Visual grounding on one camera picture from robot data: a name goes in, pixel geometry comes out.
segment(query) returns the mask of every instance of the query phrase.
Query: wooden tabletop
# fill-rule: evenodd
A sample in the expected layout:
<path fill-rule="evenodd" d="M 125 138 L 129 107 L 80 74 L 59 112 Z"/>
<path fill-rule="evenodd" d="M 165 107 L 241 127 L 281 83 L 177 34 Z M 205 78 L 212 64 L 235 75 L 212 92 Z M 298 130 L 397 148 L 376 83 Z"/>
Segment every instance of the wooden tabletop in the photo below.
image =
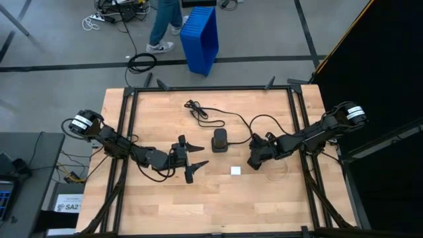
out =
<path fill-rule="evenodd" d="M 304 85 L 303 96 L 310 123 L 321 119 L 325 111 L 317 85 Z M 101 114 L 105 123 L 117 128 L 123 89 L 108 89 Z M 142 146 L 154 146 L 168 152 L 179 135 L 185 135 L 192 145 L 205 150 L 189 153 L 191 163 L 208 160 L 196 171 L 194 183 L 186 184 L 184 169 L 165 182 L 157 183 L 144 177 L 136 164 L 130 161 L 126 181 L 119 234 L 175 234 L 175 233 L 238 233 L 299 231 L 302 225 L 310 230 L 311 216 L 298 152 L 285 159 L 269 160 L 259 171 L 247 165 L 250 155 L 248 143 L 231 145 L 227 153 L 212 153 L 210 140 L 215 128 L 201 128 L 183 105 L 196 100 L 204 107 L 213 107 L 241 114 L 247 122 L 259 114 L 276 118 L 288 133 L 294 133 L 288 94 L 285 90 L 271 91 L 185 91 L 142 92 L 138 96 L 134 134 Z M 124 134 L 127 131 L 130 105 L 126 109 Z M 295 107 L 301 126 L 298 101 Z M 207 111 L 209 120 L 224 120 L 228 141 L 243 141 L 249 131 L 234 115 Z M 264 136 L 283 132 L 269 118 L 258 118 L 252 130 Z M 337 156 L 327 145 L 329 155 Z M 104 155 L 95 155 L 90 171 Z M 339 164 L 325 156 L 318 157 L 328 199 L 347 222 L 355 224 L 350 199 Z M 87 182 L 77 231 L 85 228 L 104 202 L 110 161 L 103 163 Z M 231 175 L 231 166 L 241 167 L 241 176 Z M 151 169 L 144 169 L 160 179 Z M 317 208 L 321 224 L 321 205 Z M 109 231 L 114 212 L 110 213 Z"/>

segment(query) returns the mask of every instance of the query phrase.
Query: gray concrete floor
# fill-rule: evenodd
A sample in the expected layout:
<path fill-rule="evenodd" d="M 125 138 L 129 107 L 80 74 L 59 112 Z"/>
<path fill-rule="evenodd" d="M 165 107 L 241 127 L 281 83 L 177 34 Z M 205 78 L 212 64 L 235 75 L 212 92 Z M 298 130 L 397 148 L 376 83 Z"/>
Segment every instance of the gray concrete floor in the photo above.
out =
<path fill-rule="evenodd" d="M 0 3 L 17 17 L 25 1 L 0 0 Z M 367 2 L 300 0 L 318 55 L 327 55 L 332 50 Z M 190 11 L 182 10 L 185 15 Z M 134 48 L 128 35 L 118 31 L 124 29 L 121 22 L 96 22 L 100 30 L 82 29 L 83 18 L 94 12 L 93 1 L 88 0 L 32 0 L 21 21 L 31 37 L 16 32 L 0 69 L 126 62 L 126 56 L 132 56 Z M 152 10 L 144 22 L 128 23 L 139 52 L 145 50 L 155 14 Z M 245 0 L 235 11 L 217 8 L 216 14 L 218 58 L 311 54 L 294 0 Z M 14 30 L 0 14 L 0 47 Z M 179 37 L 168 32 L 165 40 L 175 42 L 176 48 L 158 56 L 158 60 L 184 60 Z M 126 86 L 124 71 L 124 67 L 117 67 L 0 73 L 0 131 L 60 132 L 61 121 L 73 117 L 78 110 L 100 112 L 105 89 Z M 313 71 L 311 60 L 215 63 L 209 77 L 189 72 L 186 65 L 158 66 L 152 70 L 155 78 L 174 86 L 265 85 L 274 75 L 276 84 L 286 84 L 288 77 L 308 80 Z M 145 76 L 128 78 L 132 85 L 143 85 Z M 70 138 L 65 140 L 63 150 L 79 155 L 91 152 L 89 144 Z M 74 164 L 66 157 L 60 157 L 60 161 Z M 88 165 L 87 159 L 80 162 Z"/>

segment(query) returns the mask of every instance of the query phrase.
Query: black curtain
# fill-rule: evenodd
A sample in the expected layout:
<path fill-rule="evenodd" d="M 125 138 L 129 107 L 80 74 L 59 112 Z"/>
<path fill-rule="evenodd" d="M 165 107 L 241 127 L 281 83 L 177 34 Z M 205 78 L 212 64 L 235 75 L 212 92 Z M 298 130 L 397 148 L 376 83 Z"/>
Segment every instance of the black curtain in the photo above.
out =
<path fill-rule="evenodd" d="M 316 73 L 325 108 L 352 100 L 369 118 L 344 154 L 423 117 L 423 1 L 376 0 Z"/>
<path fill-rule="evenodd" d="M 350 165 L 372 229 L 423 233 L 423 133 Z"/>

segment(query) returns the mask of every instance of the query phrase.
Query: black cylinder object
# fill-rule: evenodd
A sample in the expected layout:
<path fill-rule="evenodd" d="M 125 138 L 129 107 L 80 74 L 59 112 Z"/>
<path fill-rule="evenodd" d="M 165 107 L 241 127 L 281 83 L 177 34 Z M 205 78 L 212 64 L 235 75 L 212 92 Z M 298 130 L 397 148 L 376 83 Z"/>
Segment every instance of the black cylinder object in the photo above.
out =
<path fill-rule="evenodd" d="M 227 151 L 227 132 L 223 128 L 214 130 L 214 137 L 211 139 L 211 150 L 214 153 L 223 153 Z"/>

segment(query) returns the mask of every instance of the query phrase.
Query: black floor stripe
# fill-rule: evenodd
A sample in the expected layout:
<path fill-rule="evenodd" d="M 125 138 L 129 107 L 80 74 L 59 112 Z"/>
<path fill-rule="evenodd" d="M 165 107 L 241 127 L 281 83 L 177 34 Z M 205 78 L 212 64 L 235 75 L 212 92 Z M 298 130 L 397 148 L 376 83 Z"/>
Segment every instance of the black floor stripe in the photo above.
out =
<path fill-rule="evenodd" d="M 323 60 L 326 56 L 317 56 Z M 234 58 L 217 58 L 215 63 L 239 63 L 239 62 L 260 62 L 260 61 L 307 61 L 313 60 L 313 56 L 251 56 L 251 57 L 234 57 Z M 137 66 L 148 66 L 150 62 L 136 62 Z M 161 60 L 157 65 L 185 65 L 185 59 L 178 60 Z M 69 70 L 69 69 L 104 69 L 115 67 L 126 67 L 127 62 L 117 63 L 86 63 L 75 65 L 46 65 L 46 66 L 29 66 L 29 67 L 0 67 L 0 72 L 31 72 L 31 71 L 52 71 L 52 70 Z"/>
<path fill-rule="evenodd" d="M 307 45 L 309 47 L 311 57 L 313 57 L 313 63 L 315 67 L 317 68 L 317 66 L 319 66 L 319 58 L 317 57 L 316 48 L 313 43 L 313 39 L 311 38 L 309 26 L 307 25 L 307 21 L 305 20 L 303 8 L 301 7 L 301 3 L 299 2 L 299 0 L 294 0 L 294 2 L 295 2 L 295 7 L 297 8 L 299 20 L 301 21 L 301 25 L 303 27 L 305 40 L 307 41 Z"/>
<path fill-rule="evenodd" d="M 22 10 L 20 10 L 20 13 L 19 13 L 19 16 L 18 16 L 18 18 L 17 18 L 17 20 L 20 22 L 23 18 L 24 18 L 24 16 L 25 16 L 25 13 L 26 13 L 26 11 L 28 10 L 28 8 L 29 8 L 29 4 L 31 4 L 31 1 L 32 0 L 26 0 L 26 2 L 25 2 L 25 4 L 24 4 L 24 6 L 22 7 Z M 3 58 L 5 57 L 5 55 L 6 55 L 6 52 L 7 52 L 7 50 L 9 49 L 9 46 L 11 45 L 11 43 L 12 43 L 12 40 L 13 40 L 13 37 L 15 37 L 15 34 L 16 34 L 16 31 L 15 30 L 12 30 L 10 33 L 9 33 L 9 35 L 7 36 L 7 39 L 6 39 L 6 42 L 3 44 L 3 47 L 1 48 L 1 50 L 0 50 L 0 63 L 1 63 L 1 61 L 3 60 Z"/>

